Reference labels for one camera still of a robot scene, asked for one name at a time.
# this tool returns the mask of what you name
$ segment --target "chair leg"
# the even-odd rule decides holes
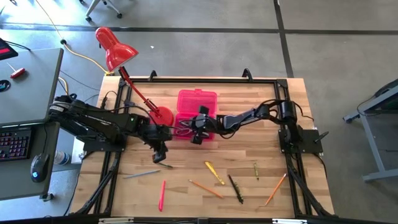
[[[86,12],[86,17],[90,16],[90,13],[94,10],[94,8],[97,6],[98,3],[100,3],[101,0],[93,0]]]
[[[107,2],[109,3],[109,6],[111,6],[112,9],[114,9],[117,13],[118,13],[118,17],[119,15],[121,15],[120,11],[116,8],[116,6],[113,4],[113,2],[111,0],[107,0]]]

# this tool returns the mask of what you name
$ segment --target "pink storage container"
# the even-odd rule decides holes
[[[175,127],[184,128],[180,125],[180,121],[193,119],[199,114],[199,107],[206,106],[209,108],[209,116],[215,117],[217,110],[217,94],[212,91],[196,90],[180,90],[177,100],[177,115],[175,115]],[[185,134],[183,136],[176,136],[178,139],[191,139],[193,133]],[[204,141],[214,139],[214,133],[209,133],[209,138]]]

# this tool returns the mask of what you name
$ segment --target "office chair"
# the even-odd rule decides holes
[[[97,4],[100,1],[101,0],[93,0],[91,2],[90,6],[89,6],[89,8],[88,8],[88,10],[86,12],[86,20],[87,20],[87,22],[91,22],[92,21],[92,19],[90,17],[90,14],[91,14],[91,12],[94,10],[94,8],[97,6]],[[122,18],[122,14],[119,12],[118,9],[116,9],[116,6],[111,2],[111,0],[107,0],[107,1],[102,0],[102,2],[104,3],[104,5],[107,5],[109,3],[109,6],[111,6],[111,8],[113,8],[118,13],[116,17],[119,18],[119,19]]]

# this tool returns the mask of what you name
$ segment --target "pink marker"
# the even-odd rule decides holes
[[[166,188],[166,180],[163,180],[162,191],[160,192],[159,211],[163,211],[164,190]]]

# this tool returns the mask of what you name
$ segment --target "yellow cable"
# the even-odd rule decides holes
[[[58,79],[60,79],[61,81],[63,81],[63,84],[65,84],[65,91],[66,91],[66,93],[67,93],[67,95],[69,95],[69,90],[68,90],[68,83],[67,83],[67,81],[65,81],[63,78],[61,78],[61,77],[58,77]]]
[[[49,16],[49,14],[45,11],[45,9],[44,9],[43,6],[39,3],[38,0],[36,0],[36,2],[37,2],[37,4],[43,9],[44,13],[45,13],[45,14],[47,15],[47,17],[50,19],[52,25],[54,26],[55,30],[57,31],[58,35],[59,35],[60,38],[63,40],[63,37],[62,37],[61,33],[58,31],[57,26],[55,26],[54,22],[52,21],[51,17]],[[110,72],[110,71],[105,70],[105,68],[103,68],[98,62],[94,61],[92,58],[86,57],[86,56],[84,56],[84,55],[78,54],[78,53],[76,53],[76,52],[70,50],[69,47],[68,47],[66,44],[63,44],[63,46],[65,46],[65,48],[68,49],[68,51],[69,51],[70,53],[72,53],[72,54],[74,54],[74,55],[76,55],[76,56],[85,58],[85,59],[87,59],[87,60],[93,62],[94,64],[96,64],[100,69],[102,69],[102,71],[104,71],[105,75],[112,75],[112,74],[114,74],[114,72]]]

